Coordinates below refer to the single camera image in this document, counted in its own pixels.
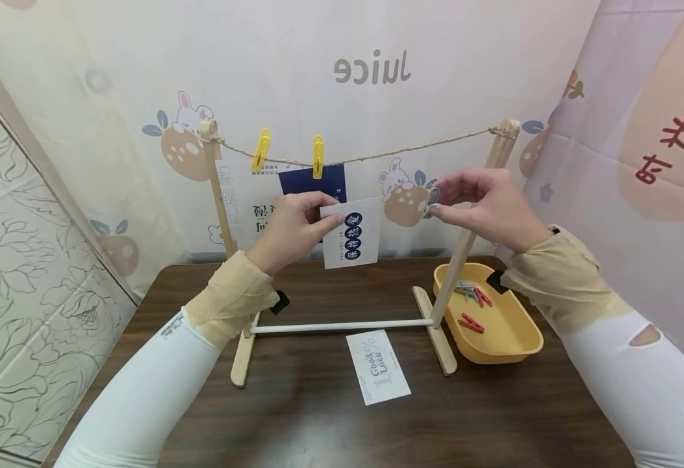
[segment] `red clothespin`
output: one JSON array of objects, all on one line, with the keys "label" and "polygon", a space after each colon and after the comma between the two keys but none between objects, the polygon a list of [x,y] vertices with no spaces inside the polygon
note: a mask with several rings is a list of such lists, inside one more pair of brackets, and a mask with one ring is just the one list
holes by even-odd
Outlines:
[{"label": "red clothespin", "polygon": [[492,301],[484,292],[481,292],[479,287],[475,287],[474,292],[477,295],[477,301],[479,302],[480,307],[484,307],[485,304],[492,307]]},{"label": "red clothespin", "polygon": [[468,328],[469,330],[474,330],[480,335],[485,332],[484,326],[480,325],[478,321],[474,320],[466,314],[461,314],[461,318],[459,319],[459,325],[466,326],[466,328]]}]

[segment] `white arm sleeve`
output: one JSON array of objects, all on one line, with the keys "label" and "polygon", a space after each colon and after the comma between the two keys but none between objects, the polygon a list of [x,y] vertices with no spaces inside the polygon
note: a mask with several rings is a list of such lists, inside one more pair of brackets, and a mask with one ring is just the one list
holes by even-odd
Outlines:
[{"label": "white arm sleeve", "polygon": [[640,468],[684,468],[684,354],[637,311],[561,334]]},{"label": "white arm sleeve", "polygon": [[219,355],[181,310],[107,384],[55,466],[156,466]]}]

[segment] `wooden base foot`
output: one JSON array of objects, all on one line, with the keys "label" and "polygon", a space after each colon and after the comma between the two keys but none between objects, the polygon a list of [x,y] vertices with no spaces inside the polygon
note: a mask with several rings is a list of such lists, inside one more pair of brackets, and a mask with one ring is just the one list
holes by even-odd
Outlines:
[{"label": "wooden base foot", "polygon": [[[253,319],[252,326],[259,325],[259,317],[261,312],[256,314]],[[248,365],[250,364],[250,354],[253,351],[253,340],[256,339],[254,333],[241,333],[238,336],[238,350],[235,351],[235,358],[233,359],[233,369],[230,370],[230,380],[233,385],[242,389],[246,385],[246,378],[248,376]]]},{"label": "wooden base foot", "polygon": [[[433,305],[432,302],[430,302],[430,297],[427,296],[427,291],[419,286],[414,286],[412,287],[412,293],[414,294],[414,299],[417,301],[417,306],[420,308],[422,318],[430,319]],[[458,364],[456,364],[456,356],[453,355],[453,350],[448,343],[448,339],[446,339],[443,327],[439,326],[435,328],[433,326],[428,326],[427,334],[430,335],[430,341],[433,342],[433,348],[435,348],[435,354],[437,355],[437,360],[440,362],[440,368],[443,369],[444,375],[448,376],[453,374],[456,371]]]}]

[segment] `wooden table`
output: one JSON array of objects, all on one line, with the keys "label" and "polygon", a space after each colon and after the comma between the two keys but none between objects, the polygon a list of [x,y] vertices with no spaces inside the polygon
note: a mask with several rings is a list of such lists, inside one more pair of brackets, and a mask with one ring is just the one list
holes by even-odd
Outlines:
[{"label": "wooden table", "polygon": [[[493,257],[475,257],[503,268]],[[291,304],[262,324],[419,319],[411,287],[432,290],[444,258],[381,260],[323,270],[298,262],[275,287]],[[74,417],[205,285],[216,265],[176,265],[155,280]],[[230,383],[235,341],[170,434],[161,467],[632,467],[560,340],[530,307],[544,349],[515,365],[480,366],[456,353],[446,378],[424,328],[389,330],[412,395],[366,407],[345,335],[260,335],[245,389]]]}]

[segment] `yellow tray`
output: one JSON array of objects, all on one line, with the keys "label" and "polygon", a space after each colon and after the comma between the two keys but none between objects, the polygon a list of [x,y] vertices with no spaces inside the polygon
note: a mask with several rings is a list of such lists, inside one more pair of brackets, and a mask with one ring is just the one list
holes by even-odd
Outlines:
[{"label": "yellow tray", "polygon": [[[448,265],[440,265],[433,272],[435,295],[440,291],[447,269]],[[487,277],[493,272],[492,268],[482,264],[464,264],[459,279],[475,283],[490,298],[493,306],[485,304],[481,309],[475,300],[465,301],[463,294],[453,292],[446,308],[446,323],[461,354],[473,363],[518,363],[528,355],[538,353],[544,346],[544,337],[513,291],[500,294],[487,283]],[[462,312],[484,326],[485,332],[479,334],[459,325],[457,320]]]}]

